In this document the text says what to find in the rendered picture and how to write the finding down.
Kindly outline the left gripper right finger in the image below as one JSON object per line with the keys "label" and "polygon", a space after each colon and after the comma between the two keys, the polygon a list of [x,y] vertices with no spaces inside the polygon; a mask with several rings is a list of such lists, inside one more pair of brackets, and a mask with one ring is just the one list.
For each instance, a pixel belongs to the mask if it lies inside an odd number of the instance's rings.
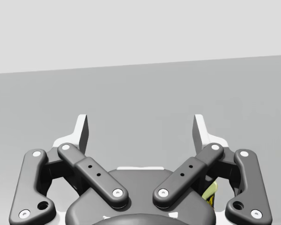
{"label": "left gripper right finger", "polygon": [[190,187],[197,194],[218,177],[229,180],[234,197],[225,208],[226,219],[236,225],[272,225],[273,217],[257,154],[248,149],[233,152],[223,138],[207,131],[204,117],[193,119],[192,138],[196,155],[188,158],[153,191],[153,204],[171,207]]}

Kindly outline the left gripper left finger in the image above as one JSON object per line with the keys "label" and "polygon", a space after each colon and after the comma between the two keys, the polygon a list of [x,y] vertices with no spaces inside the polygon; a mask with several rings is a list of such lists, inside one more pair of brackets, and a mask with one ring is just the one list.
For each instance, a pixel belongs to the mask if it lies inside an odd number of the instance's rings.
{"label": "left gripper left finger", "polygon": [[49,151],[32,149],[25,153],[9,214],[10,225],[52,222],[57,210],[47,193],[52,181],[61,177],[79,195],[93,189],[113,209],[128,204],[127,189],[93,158],[85,156],[88,138],[88,118],[80,114],[74,131],[55,140]]}

